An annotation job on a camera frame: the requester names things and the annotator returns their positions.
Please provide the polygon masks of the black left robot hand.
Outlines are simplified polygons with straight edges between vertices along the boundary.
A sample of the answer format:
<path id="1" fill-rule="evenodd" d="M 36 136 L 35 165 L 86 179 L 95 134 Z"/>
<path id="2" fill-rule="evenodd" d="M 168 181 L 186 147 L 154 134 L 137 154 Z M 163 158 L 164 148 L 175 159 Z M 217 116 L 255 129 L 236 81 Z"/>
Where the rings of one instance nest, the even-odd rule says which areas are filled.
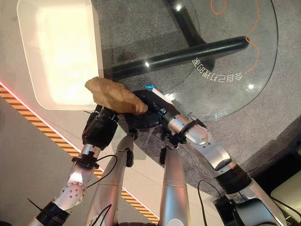
<path id="1" fill-rule="evenodd" d="M 104 150 L 112 141 L 118 127 L 117 113 L 97 105 L 90 114 L 82 133 L 83 145 L 93 145 Z"/>

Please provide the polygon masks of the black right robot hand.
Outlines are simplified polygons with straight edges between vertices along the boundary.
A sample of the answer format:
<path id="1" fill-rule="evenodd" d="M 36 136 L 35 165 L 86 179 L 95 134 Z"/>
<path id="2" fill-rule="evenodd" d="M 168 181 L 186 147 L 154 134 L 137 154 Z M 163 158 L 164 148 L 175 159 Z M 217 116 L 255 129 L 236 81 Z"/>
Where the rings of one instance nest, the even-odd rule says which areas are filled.
<path id="1" fill-rule="evenodd" d="M 180 114 L 171 103 L 150 90 L 136 90 L 133 93 L 147 105 L 148 110 L 138 116 L 124 114 L 130 128 L 149 129 L 160 124 L 166 127 L 175 116 Z"/>

